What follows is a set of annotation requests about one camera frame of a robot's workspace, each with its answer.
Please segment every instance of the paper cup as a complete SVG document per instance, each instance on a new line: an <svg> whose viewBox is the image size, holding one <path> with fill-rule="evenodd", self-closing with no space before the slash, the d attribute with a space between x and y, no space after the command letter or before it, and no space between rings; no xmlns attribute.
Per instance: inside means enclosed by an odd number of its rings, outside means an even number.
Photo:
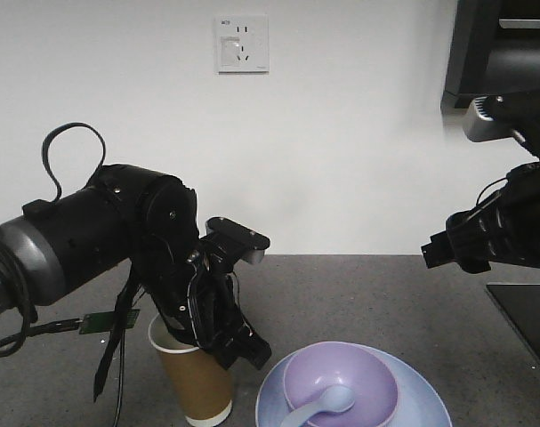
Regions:
<svg viewBox="0 0 540 427"><path fill-rule="evenodd" d="M156 315L149 325L149 341L171 379L187 422L195 427L214 427L232 409L232 379L214 356L177 341Z"/></svg>

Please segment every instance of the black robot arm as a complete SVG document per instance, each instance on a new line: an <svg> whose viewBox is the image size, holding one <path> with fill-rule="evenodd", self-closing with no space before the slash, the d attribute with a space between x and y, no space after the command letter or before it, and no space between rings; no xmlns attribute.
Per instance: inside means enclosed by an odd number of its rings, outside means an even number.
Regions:
<svg viewBox="0 0 540 427"><path fill-rule="evenodd" d="M199 238L196 215L196 193L178 178L100 164L83 189L24 205L22 216L0 225L0 313L18 307L26 337L35 306L53 304L129 258L109 351L125 326L125 307L143 286L177 339L212 352L224 367L244 357L261 368L270 346L236 302L233 270L240 259L259 262L270 241L223 218L210 220Z"/></svg>
<svg viewBox="0 0 540 427"><path fill-rule="evenodd" d="M428 268L457 262L480 273L502 262L540 269L540 91L477 98L463 128L472 141L513 137L538 161L511 170L501 189L451 215L422 247Z"/></svg>

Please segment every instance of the blue plate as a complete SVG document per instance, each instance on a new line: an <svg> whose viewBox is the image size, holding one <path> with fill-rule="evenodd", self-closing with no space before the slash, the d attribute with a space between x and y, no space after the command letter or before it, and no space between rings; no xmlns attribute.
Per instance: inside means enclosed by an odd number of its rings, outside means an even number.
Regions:
<svg viewBox="0 0 540 427"><path fill-rule="evenodd" d="M402 360L384 351L364 345L361 347L372 352L386 364L399 386L396 413L388 427L452 427L449 414L438 393L420 374ZM295 352L281 359L263 380L255 404L257 427L279 427L289 414L289 406L283 392L283 375L287 362L294 354Z"/></svg>

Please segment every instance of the plastic spoon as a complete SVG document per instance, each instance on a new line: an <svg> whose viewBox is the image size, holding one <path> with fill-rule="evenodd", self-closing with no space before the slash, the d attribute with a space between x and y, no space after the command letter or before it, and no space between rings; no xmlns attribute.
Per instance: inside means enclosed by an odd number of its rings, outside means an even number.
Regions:
<svg viewBox="0 0 540 427"><path fill-rule="evenodd" d="M332 385L323 391L319 399L290 412L279 427L300 427L319 412L341 413L355 404L355 393L344 385Z"/></svg>

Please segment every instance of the wall outlet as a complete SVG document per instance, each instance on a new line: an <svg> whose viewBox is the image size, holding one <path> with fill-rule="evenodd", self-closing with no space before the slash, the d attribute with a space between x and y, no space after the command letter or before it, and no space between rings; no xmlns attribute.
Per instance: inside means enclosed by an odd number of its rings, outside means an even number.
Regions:
<svg viewBox="0 0 540 427"><path fill-rule="evenodd" d="M267 15L217 16L214 42L219 73L267 73L270 70Z"/></svg>

